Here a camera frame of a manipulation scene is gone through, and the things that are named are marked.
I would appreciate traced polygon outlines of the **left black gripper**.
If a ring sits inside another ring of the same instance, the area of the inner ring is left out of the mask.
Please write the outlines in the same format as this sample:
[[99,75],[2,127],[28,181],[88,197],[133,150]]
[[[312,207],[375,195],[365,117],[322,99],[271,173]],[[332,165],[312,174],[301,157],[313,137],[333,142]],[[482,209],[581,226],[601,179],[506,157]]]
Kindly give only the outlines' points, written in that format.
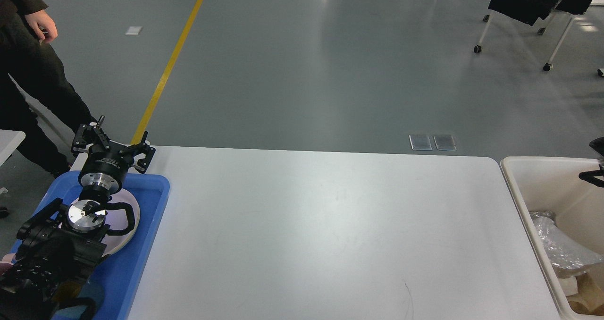
[[156,149],[147,141],[145,131],[139,143],[125,146],[109,143],[110,138],[101,128],[104,116],[99,121],[81,124],[71,145],[72,154],[88,153],[88,158],[78,176],[82,187],[97,185],[117,193],[122,189],[127,172],[134,168],[145,174],[155,155]]

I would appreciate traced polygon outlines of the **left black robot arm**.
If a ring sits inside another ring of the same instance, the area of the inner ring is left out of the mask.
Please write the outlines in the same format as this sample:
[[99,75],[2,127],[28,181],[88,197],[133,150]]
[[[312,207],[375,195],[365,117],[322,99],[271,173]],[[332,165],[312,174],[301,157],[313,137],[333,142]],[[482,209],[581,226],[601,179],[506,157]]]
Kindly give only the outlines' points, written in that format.
[[1,274],[3,320],[50,320],[74,306],[84,307],[82,320],[96,314],[96,302],[78,294],[107,257],[103,239],[129,236],[137,228],[134,207],[112,197],[130,168],[147,171],[156,151],[147,132],[136,144],[112,141],[101,128],[103,120],[80,125],[73,139],[73,154],[88,156],[78,174],[77,200],[64,204],[55,198],[18,230],[21,245]]

